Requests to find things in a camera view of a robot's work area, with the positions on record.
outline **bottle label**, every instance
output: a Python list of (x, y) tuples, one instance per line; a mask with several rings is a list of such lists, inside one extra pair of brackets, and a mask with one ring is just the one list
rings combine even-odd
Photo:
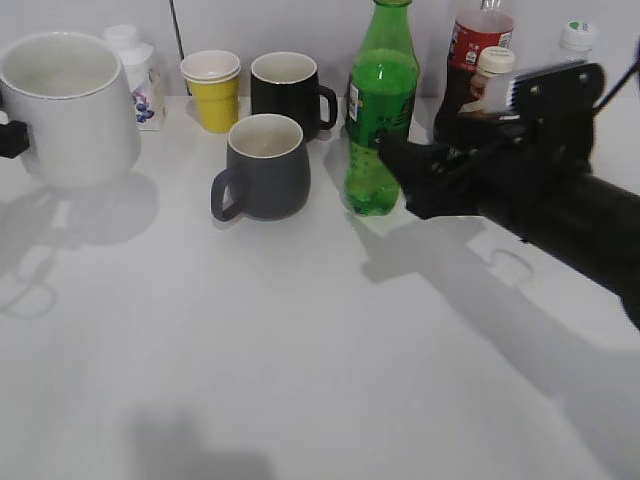
[(378, 148), (380, 138), (393, 135), (406, 139), (409, 135), (415, 89), (408, 92), (381, 95), (349, 88), (347, 132), (352, 142), (367, 148)]
[(138, 67), (127, 70), (127, 79), (138, 129), (160, 130), (166, 111), (159, 73), (153, 68)]
[(509, 48), (512, 33), (513, 30), (502, 33), (481, 33), (456, 22), (449, 47), (449, 65), (467, 72), (475, 72), (482, 50), (496, 46)]

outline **gray mug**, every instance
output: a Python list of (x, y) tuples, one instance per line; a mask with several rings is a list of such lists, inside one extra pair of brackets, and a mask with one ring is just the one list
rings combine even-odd
[[(227, 169), (211, 186), (211, 213), (222, 222), (240, 213), (277, 220), (302, 208), (310, 186), (302, 127), (282, 115), (253, 115), (229, 132)], [(232, 203), (225, 207), (227, 189)]]

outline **sticker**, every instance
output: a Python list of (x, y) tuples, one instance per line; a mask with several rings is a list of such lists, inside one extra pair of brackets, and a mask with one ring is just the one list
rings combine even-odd
[(449, 47), (449, 65), (475, 72), (480, 53), (487, 47), (509, 48), (512, 30), (499, 33), (481, 33), (463, 27), (456, 22)]
[(354, 122), (358, 121), (358, 102), (360, 101), (359, 91), (356, 86), (351, 83), (349, 89), (349, 116)]
[[(355, 115), (351, 114), (353, 92), (357, 92)], [(381, 95), (352, 86), (347, 131), (352, 142), (367, 148), (377, 148), (383, 136), (406, 139), (409, 135), (416, 91)]]

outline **soda bottle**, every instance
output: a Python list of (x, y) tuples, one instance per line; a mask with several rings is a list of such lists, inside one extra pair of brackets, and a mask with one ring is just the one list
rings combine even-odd
[(354, 212), (386, 215), (400, 186), (378, 157), (383, 136), (406, 139), (420, 66), (409, 30), (412, 0), (375, 0), (376, 9), (349, 85), (347, 131), (351, 163), (345, 196)]
[(501, 0), (482, 0), (480, 9), (467, 8), (456, 17), (447, 62), (447, 89), (435, 118), (436, 140), (446, 141), (448, 124), (469, 96), (482, 51), (487, 47), (509, 48), (514, 23), (501, 11), (501, 4)]

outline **stacked cups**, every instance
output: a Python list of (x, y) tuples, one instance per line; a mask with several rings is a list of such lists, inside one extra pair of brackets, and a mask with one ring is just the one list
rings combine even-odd
[(189, 55), (180, 72), (195, 99), (202, 126), (228, 132), (238, 121), (240, 59), (230, 52), (208, 50)]

